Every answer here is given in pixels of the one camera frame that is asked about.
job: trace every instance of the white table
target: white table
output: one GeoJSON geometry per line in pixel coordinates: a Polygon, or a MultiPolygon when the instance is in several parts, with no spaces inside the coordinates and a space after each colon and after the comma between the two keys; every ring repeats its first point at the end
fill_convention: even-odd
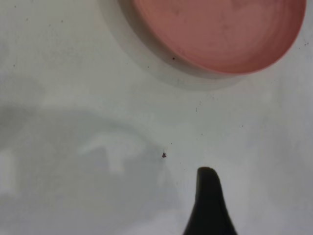
{"type": "Polygon", "coordinates": [[[313,2],[282,60],[227,78],[127,9],[0,2],[0,235],[180,235],[200,166],[239,234],[312,234],[313,2]]]}

